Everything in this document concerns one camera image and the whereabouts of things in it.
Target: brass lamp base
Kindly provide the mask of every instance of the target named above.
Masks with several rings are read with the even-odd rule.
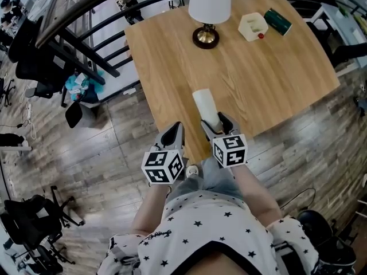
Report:
[[[219,34],[213,25],[204,24],[193,33],[193,42],[201,49],[212,49],[219,42]]]

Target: denim shorts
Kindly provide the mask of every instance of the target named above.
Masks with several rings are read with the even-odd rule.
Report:
[[[233,174],[227,168],[220,168],[218,161],[210,157],[201,162],[203,177],[191,175],[181,182],[167,197],[166,203],[188,193],[198,190],[208,190],[214,193],[230,195],[237,199],[243,199]]]

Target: wooden table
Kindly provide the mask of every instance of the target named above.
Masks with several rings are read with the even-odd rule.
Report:
[[[263,40],[247,42],[237,31],[242,15],[263,15],[270,7],[285,16],[292,29],[283,37],[270,27]],[[210,154],[194,91],[210,88],[218,111],[235,118],[249,139],[339,86],[321,45],[286,0],[232,0],[232,15],[216,26],[220,42],[212,50],[192,43],[199,26],[187,7],[181,7],[126,29],[157,127],[181,121],[185,155],[192,162]]]

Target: white box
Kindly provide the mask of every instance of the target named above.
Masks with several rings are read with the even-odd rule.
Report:
[[[151,184],[172,184],[184,163],[178,150],[146,152],[141,168]]]
[[[224,168],[245,164],[247,148],[244,134],[213,139],[213,156]]]
[[[259,34],[265,35],[268,29],[265,18],[258,12],[242,16],[239,25],[239,32],[249,42],[258,39]]]

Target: trash bin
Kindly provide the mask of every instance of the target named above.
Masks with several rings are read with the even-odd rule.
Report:
[[[65,113],[70,128],[90,127],[96,121],[96,115],[92,109],[74,102]]]

